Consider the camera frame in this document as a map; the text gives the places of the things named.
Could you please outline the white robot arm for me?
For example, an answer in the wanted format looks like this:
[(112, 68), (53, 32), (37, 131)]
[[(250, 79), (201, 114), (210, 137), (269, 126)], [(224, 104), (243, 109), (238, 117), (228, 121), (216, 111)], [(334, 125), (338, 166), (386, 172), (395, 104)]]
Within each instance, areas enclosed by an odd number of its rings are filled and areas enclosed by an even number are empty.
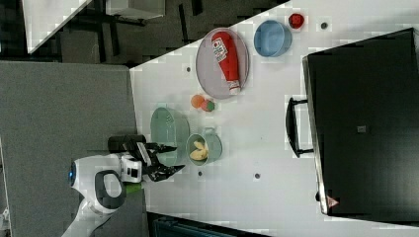
[(173, 152), (175, 145), (149, 142), (143, 135), (112, 136), (109, 153), (77, 159), (68, 172), (69, 186), (82, 200), (77, 213), (62, 237), (90, 237), (126, 201), (127, 186), (148, 179), (164, 181), (181, 171), (181, 165), (166, 166), (158, 160)]

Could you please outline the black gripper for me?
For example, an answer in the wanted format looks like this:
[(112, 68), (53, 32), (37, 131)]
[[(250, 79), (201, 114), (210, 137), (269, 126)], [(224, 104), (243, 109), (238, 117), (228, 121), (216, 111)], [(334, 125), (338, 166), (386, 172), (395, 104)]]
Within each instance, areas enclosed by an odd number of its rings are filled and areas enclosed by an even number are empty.
[(134, 151), (122, 152), (121, 176), (124, 183), (140, 183), (143, 176), (152, 182), (167, 180), (184, 168), (184, 165), (164, 166), (158, 153), (176, 151), (177, 148), (156, 142), (138, 142)]

